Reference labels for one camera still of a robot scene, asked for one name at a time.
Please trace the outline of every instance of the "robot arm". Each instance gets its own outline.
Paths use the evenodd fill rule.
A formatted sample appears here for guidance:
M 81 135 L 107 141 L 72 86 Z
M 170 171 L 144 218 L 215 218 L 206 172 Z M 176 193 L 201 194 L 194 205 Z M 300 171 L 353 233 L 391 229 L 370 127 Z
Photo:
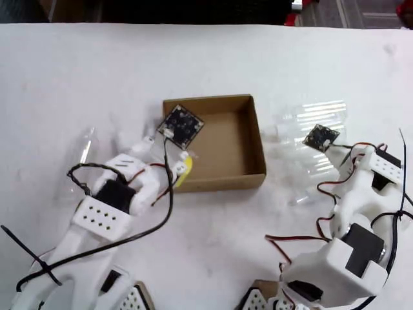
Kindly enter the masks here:
M 400 160 L 368 143 L 348 147 L 338 138 L 333 143 L 328 131 L 318 125 L 306 141 L 339 171 L 332 192 L 339 199 L 330 213 L 333 239 L 316 253 L 299 255 L 282 272 L 284 292 L 308 307 L 350 305 L 380 292 L 388 277 L 392 217 L 374 226 L 372 221 L 398 211 L 403 196 Z
M 60 282 L 74 281 L 71 309 L 119 309 L 119 301 L 131 298 L 134 281 L 127 273 L 103 291 L 103 284 L 115 269 L 117 246 L 154 232 L 168 220 L 172 211 L 172 187 L 179 186 L 192 168 L 192 159 L 185 149 L 202 126 L 200 119 L 177 105 L 154 137 L 145 137 L 104 165 L 79 164 L 69 171 L 68 176 L 85 190 L 86 198 L 78 205 L 68 231 L 47 265 L 53 268 L 53 275 Z M 106 169 L 92 190 L 73 175 L 74 170 L 82 166 Z M 132 230 L 134 217 L 141 216 L 168 192 L 170 208 L 165 220 L 152 229 L 125 238 Z M 46 272 L 39 271 L 28 277 L 30 280 L 16 296 L 12 310 L 37 310 L 39 304 L 48 299 L 59 282 L 55 283 Z M 22 281 L 17 285 L 18 291 L 21 284 Z M 132 301 L 139 302 L 136 294 Z
M 168 153 L 169 150 L 173 154 L 168 155 L 172 181 L 176 181 L 180 175 L 188 172 L 185 164 L 188 153 L 173 143 L 168 143 Z M 48 259 L 48 265 L 122 240 L 130 233 L 134 216 L 141 216 L 165 191 L 168 184 L 165 170 L 151 165 L 164 165 L 162 135 L 158 133 L 156 139 L 146 137 L 130 149 L 129 154 L 120 154 L 105 163 L 105 166 L 116 169 L 125 176 L 127 184 L 117 180 L 117 175 L 110 170 L 102 174 L 95 182 L 92 194 L 79 204 L 68 231 Z M 74 281 L 73 310 L 95 309 L 102 285 L 113 269 L 116 252 L 117 247 L 113 247 L 66 263 L 52 271 L 60 282 Z M 130 284 L 122 286 L 124 293 L 133 286 L 133 281 L 128 277 L 124 277 L 120 283 Z M 56 286 L 47 274 L 29 281 L 22 293 L 16 297 L 12 309 L 37 309 L 39 303 L 47 300 Z M 113 289 L 119 290 L 119 284 L 114 285 Z M 121 296 L 122 294 L 117 292 L 116 298 Z

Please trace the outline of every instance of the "black wire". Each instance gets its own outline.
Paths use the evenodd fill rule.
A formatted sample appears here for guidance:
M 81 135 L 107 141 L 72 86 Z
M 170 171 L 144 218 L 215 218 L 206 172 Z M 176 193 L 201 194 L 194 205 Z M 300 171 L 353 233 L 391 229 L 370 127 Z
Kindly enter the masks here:
M 102 168 L 102 169 L 106 169 L 106 170 L 110 170 L 114 173 L 116 173 L 117 178 L 119 179 L 119 181 L 123 184 L 127 184 L 127 180 L 125 178 L 125 176 L 119 171 L 116 170 L 115 168 L 106 166 L 106 165 L 102 165 L 100 163 L 78 163 L 76 166 L 73 166 L 68 172 L 67 172 L 67 176 L 77 185 L 79 186 L 81 189 L 83 189 L 83 191 L 85 192 L 85 195 L 90 196 L 90 189 L 88 187 L 88 185 L 86 183 L 81 183 L 75 176 L 74 176 L 74 172 L 82 167 L 92 167 L 92 168 Z
M 334 143 L 330 143 L 330 145 L 332 147 L 344 147 L 345 149 L 351 149 L 352 146 L 351 145 L 344 145 L 344 144 L 334 144 Z
M 404 167 L 403 167 L 403 194 L 401 196 L 401 203 L 400 203 L 400 208 L 399 211 L 397 212 L 385 212 L 382 214 L 379 214 L 378 216 L 376 216 L 373 220 L 372 223 L 370 224 L 371 226 L 373 226 L 373 224 L 382 216 L 391 216 L 393 215 L 393 221 L 392 221 L 392 249 L 390 252 L 390 256 L 388 258 L 388 262 L 387 262 L 387 266 L 386 266 L 386 271 L 387 271 L 387 278 L 390 276 L 390 272 L 393 268 L 393 264 L 394 264 L 394 260 L 396 259 L 396 255 L 397 255 L 397 251 L 398 251 L 398 219 L 401 218 L 403 215 L 407 215 L 410 218 L 413 219 L 413 215 L 411 215 L 409 212 L 406 212 L 403 210 L 403 206 L 405 203 L 405 198 L 407 198 L 407 194 L 406 194 L 406 157 L 407 157 L 407 152 L 406 152 L 406 141 L 405 138 L 403 137 L 403 133 L 401 131 L 401 129 L 399 129 L 400 131 L 400 135 L 401 135 L 401 139 L 403 140 L 403 162 L 404 162 Z M 376 296 L 370 296 L 368 297 L 364 302 L 362 302 L 360 305 L 358 305 L 357 307 L 351 309 L 351 310 L 362 310 L 364 308 L 366 308 L 366 306 L 368 306 L 374 299 L 376 298 Z
M 130 236 L 130 237 L 128 237 L 128 238 L 125 238 L 125 239 L 123 239 L 123 240 L 119 240 L 119 241 L 117 241 L 117 242 L 114 242 L 114 243 L 111 243 L 111 244 L 108 244 L 108 245 L 104 245 L 104 246 L 102 246 L 102 247 L 98 247 L 97 249 L 93 249 L 93 250 L 86 251 L 86 252 L 83 252 L 83 253 L 80 253 L 80 254 L 77 254 L 77 255 L 73 255 L 73 256 L 71 256 L 71 257 L 68 257 L 68 258 L 65 258 L 65 259 L 63 259 L 63 260 L 60 260 L 60 261 L 58 261 L 58 262 L 56 262 L 56 263 L 53 263 L 53 264 L 49 265 L 49 269 L 50 269 L 50 270 L 55 269 L 56 267 L 62 266 L 62 265 L 64 265 L 64 264 L 67 264 L 67 263 L 69 263 L 69 262 L 72 262 L 72 261 L 74 261 L 74 260 L 77 260 L 77 259 L 79 259 L 79 258 L 83 258 L 83 257 L 86 257 L 86 256 L 90 256 L 90 255 L 93 255 L 93 254 L 95 254 L 95 253 L 99 253 L 99 252 L 102 252 L 102 251 L 111 249 L 111 248 L 113 248 L 113 247 L 118 247 L 118 246 L 123 245 L 123 244 L 125 244 L 125 243 L 135 241 L 135 240 L 137 240 L 137 239 L 140 239 L 140 238 L 142 238 L 142 237 L 144 237 L 144 236 L 147 236 L 147 235 L 149 235 L 149 234 L 157 231 L 157 230 L 160 229 L 162 226 L 164 226 L 164 224 L 169 220 L 169 217 L 170 217 L 170 215 L 172 214 L 172 209 L 173 209 L 173 207 L 174 207 L 174 189 L 173 189 L 173 185 L 172 185 L 172 176 L 171 176 L 172 173 L 171 173 L 171 171 L 170 171 L 170 167 L 169 167 L 169 164 L 168 164 L 168 156 L 167 156 L 167 153 L 166 153 L 166 141 L 167 141 L 167 139 L 164 140 L 164 144 L 163 144 L 163 145 L 164 145 L 164 153 L 165 153 L 165 156 L 164 156 L 164 158 L 165 158 L 165 170 L 166 170 L 166 176 L 167 176 L 167 178 L 168 178 L 169 208 L 168 208 L 168 213 L 166 214 L 166 216 L 165 216 L 165 218 L 163 219 L 163 221 L 162 221 L 161 223 L 157 224 L 155 227 L 153 227 L 153 228 L 151 228 L 151 229 L 148 229 L 147 231 L 141 232 L 141 233 L 139 233 L 139 234 L 135 234 L 135 235 L 133 235 L 133 236 Z M 38 272 L 36 272 L 36 273 L 32 273 L 32 274 L 29 274 L 28 276 L 24 277 L 23 279 L 21 279 L 21 280 L 17 283 L 17 285 L 16 285 L 16 291 L 17 291 L 17 292 L 21 292 L 21 286 L 22 286 L 24 283 L 26 283 L 26 282 L 28 282 L 28 281 L 30 281 L 30 280 L 33 280 L 34 278 L 37 278 L 38 276 L 41 276 L 41 275 L 43 275 L 43 274 L 45 274 L 45 273 L 46 273 L 45 270 L 40 270 L 40 271 L 38 271 Z
M 407 201 L 412 205 L 412 207 L 413 207 L 413 201 L 412 201 L 412 198 L 410 198 L 409 196 L 408 196 L 408 194 L 405 194 L 405 198 L 407 199 Z
M 62 285 L 62 283 L 54 276 L 54 274 L 52 274 L 51 269 L 49 267 L 49 265 L 42 261 L 40 259 L 40 257 L 38 257 L 36 254 L 34 254 L 22 241 L 20 241 L 20 239 L 10 231 L 9 228 L 7 228 L 4 225 L 0 225 L 0 227 L 2 228 L 2 230 L 5 231 L 5 233 L 7 233 L 7 235 L 9 237 L 11 237 L 11 239 L 13 239 L 13 241 L 15 243 L 17 243 L 23 250 L 25 250 L 32 258 L 34 258 L 35 261 L 37 261 L 40 266 L 43 268 L 43 270 L 45 271 L 45 273 L 48 273 L 48 275 L 52 278 L 52 280 L 58 285 Z

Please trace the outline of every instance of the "cardboard box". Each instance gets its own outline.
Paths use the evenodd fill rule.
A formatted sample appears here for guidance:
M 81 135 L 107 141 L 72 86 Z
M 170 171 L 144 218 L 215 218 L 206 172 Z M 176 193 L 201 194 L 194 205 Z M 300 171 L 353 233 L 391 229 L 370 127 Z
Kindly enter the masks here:
M 251 189 L 264 182 L 267 168 L 251 95 L 165 100 L 164 116 L 176 105 L 205 123 L 188 148 L 198 158 L 177 191 Z

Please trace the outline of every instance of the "white plastic part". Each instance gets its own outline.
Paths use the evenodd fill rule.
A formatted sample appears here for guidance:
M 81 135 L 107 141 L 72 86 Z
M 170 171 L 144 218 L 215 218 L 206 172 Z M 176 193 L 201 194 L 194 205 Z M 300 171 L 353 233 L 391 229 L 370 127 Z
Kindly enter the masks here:
M 318 252 L 301 254 L 283 271 L 283 282 L 308 282 L 323 291 L 321 300 L 309 302 L 285 285 L 284 290 L 295 301 L 309 307 L 350 305 L 358 298 L 377 295 L 387 279 L 380 265 L 369 262 L 361 278 L 346 269 L 353 248 L 334 238 Z
M 94 243 L 96 247 L 102 241 L 100 237 L 82 227 L 71 225 L 47 264 L 51 265 L 84 251 L 84 245 L 87 243 Z M 74 260 L 53 270 L 53 274 L 60 282 L 74 281 L 71 310 L 92 310 L 95 307 L 100 288 L 111 270 L 116 252 L 115 247 Z M 37 310 L 40 301 L 47 300 L 56 287 L 57 285 L 47 274 L 35 278 L 27 283 L 11 309 Z
M 345 153 L 336 149 L 338 148 L 331 147 L 326 154 L 332 163 L 342 163 L 346 158 Z M 299 280 L 311 283 L 323 291 L 321 300 L 309 302 L 285 285 L 285 291 L 290 297 L 309 307 L 352 304 L 358 298 L 377 295 L 387 280 L 385 266 L 390 251 L 384 253 L 379 263 L 370 261 L 362 277 L 358 277 L 346 268 L 353 248 L 341 241 L 341 238 L 353 223 L 358 223 L 379 236 L 386 249 L 391 249 L 392 217 L 380 218 L 373 227 L 370 227 L 370 224 L 377 215 L 399 209 L 403 195 L 403 177 L 398 178 L 402 176 L 401 169 L 377 156 L 373 147 L 357 146 L 352 151 L 352 158 L 356 158 L 358 154 L 363 156 L 357 157 L 356 169 L 351 178 L 333 189 L 338 203 L 331 213 L 334 217 L 330 221 L 330 231 L 335 238 L 316 253 L 299 255 L 293 259 L 292 265 L 283 271 L 283 283 Z M 347 158 L 343 165 L 337 165 L 339 180 L 344 180 L 352 172 L 352 160 Z M 392 182 L 387 183 L 380 191 L 374 189 L 372 182 L 375 172 Z
M 117 308 L 118 310 L 148 310 L 143 302 L 143 296 L 136 287 L 132 287 Z
M 72 223 L 110 241 L 128 232 L 132 217 L 93 197 L 87 196 L 77 209 Z
M 269 298 L 267 302 L 267 310 L 291 310 L 293 307 L 281 287 L 278 289 L 277 296 Z M 296 310 L 310 310 L 310 308 L 303 304 L 296 304 Z
M 158 174 L 153 171 L 154 168 L 127 154 L 119 154 L 106 162 L 105 165 L 117 169 L 128 181 L 133 178 L 130 186 L 137 192 L 131 200 L 129 213 L 135 216 L 145 213 L 160 191 L 161 182 Z M 109 170 L 104 171 L 102 176 L 95 182 L 93 193 L 99 192 L 107 180 L 114 179 L 116 179 L 115 173 Z
M 362 152 L 365 155 L 356 163 L 356 170 L 352 177 L 344 184 L 334 187 L 334 193 L 340 196 L 341 199 L 339 199 L 338 204 L 334 207 L 332 213 L 334 214 L 334 218 L 330 221 L 330 230 L 332 235 L 338 238 L 343 237 L 347 233 L 350 225 L 355 222 L 362 225 L 365 229 L 371 230 L 370 222 L 377 215 L 384 212 L 396 212 L 400 206 L 402 180 L 397 183 L 388 183 L 380 192 L 372 187 L 374 178 L 373 169 L 379 173 L 386 174 L 386 170 L 380 170 L 379 167 L 391 167 L 392 164 L 380 158 L 380 164 L 379 167 L 377 167 L 375 164 L 377 162 L 377 155 L 374 149 L 367 147 L 364 148 Z M 398 170 L 398 168 L 394 168 L 394 170 L 390 168 L 387 169 L 387 171 L 390 172 L 394 171 L 394 176 L 398 175 Z M 342 174 L 348 174 L 345 167 L 340 170 L 340 175 Z M 384 240 L 387 249 L 392 247 L 391 216 L 384 216 L 379 219 L 374 224 L 372 231 Z M 386 266 L 389 256 L 390 251 L 386 251 L 380 261 L 380 265 L 383 267 Z
M 155 139 L 146 137 L 141 143 L 128 149 L 128 154 L 120 154 L 106 163 L 106 165 L 123 173 L 128 181 L 134 178 L 130 186 L 137 192 L 130 203 L 131 215 L 142 214 L 168 185 L 165 170 L 159 170 L 162 167 L 150 166 L 151 163 L 164 163 L 163 141 L 164 137 L 159 133 Z M 182 151 L 173 143 L 167 143 L 166 147 L 173 180 L 176 180 L 177 171 L 179 170 L 181 174 L 186 169 L 183 161 L 188 156 L 188 152 Z M 92 193 L 96 194 L 108 180 L 115 179 L 115 173 L 104 171 L 95 182 Z M 92 216 L 96 217 L 94 222 L 90 222 Z M 86 197 L 75 213 L 72 224 L 63 240 L 50 255 L 47 264 L 50 265 L 83 251 L 95 249 L 100 245 L 107 244 L 108 240 L 116 241 L 130 230 L 131 223 L 129 215 L 118 213 L 117 209 L 94 198 Z M 119 302 L 131 288 L 130 280 L 116 282 L 118 284 L 115 283 L 109 292 L 100 294 L 100 288 L 113 268 L 113 259 L 117 250 L 118 248 L 114 247 L 66 263 L 53 270 L 53 274 L 60 282 L 74 281 L 71 310 L 118 310 L 120 308 Z M 27 283 L 22 293 L 16 295 L 11 309 L 38 310 L 40 301 L 47 300 L 56 287 L 57 285 L 47 274 L 35 278 Z
M 122 275 L 107 293 L 98 297 L 95 310 L 119 310 L 119 305 L 127 298 L 135 284 L 135 280 L 125 271 L 119 270 L 117 266 L 112 269 Z
M 380 173 L 382 176 L 388 178 L 395 184 L 401 185 L 403 180 L 401 169 L 393 163 L 378 156 L 376 153 L 371 154 L 368 166 L 371 170 Z
M 267 301 L 261 294 L 259 289 L 251 290 L 245 301 L 242 310 L 265 310 L 267 308 Z

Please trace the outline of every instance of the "transparent plastic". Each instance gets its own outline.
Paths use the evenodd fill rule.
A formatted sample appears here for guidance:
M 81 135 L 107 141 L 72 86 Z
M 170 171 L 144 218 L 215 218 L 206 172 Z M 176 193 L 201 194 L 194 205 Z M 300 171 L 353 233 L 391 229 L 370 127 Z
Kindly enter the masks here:
M 290 204 L 309 202 L 321 181 L 335 180 L 337 171 L 321 152 L 303 144 L 306 135 L 320 124 L 346 135 L 347 106 L 343 101 L 329 101 L 286 108 L 278 114 L 276 126 L 261 132 L 264 140 L 274 143 L 269 155 L 282 160 L 288 171 L 288 183 L 292 188 Z
M 83 192 L 79 190 L 66 174 L 71 167 L 78 163 L 95 161 L 98 149 L 99 140 L 97 138 L 95 127 L 86 128 L 74 140 L 60 172 L 61 177 L 55 193 L 55 199 L 59 203 L 78 202 L 82 197 Z M 76 172 L 76 177 L 79 178 L 79 180 L 82 180 L 82 182 L 89 181 L 90 169 L 79 169 Z

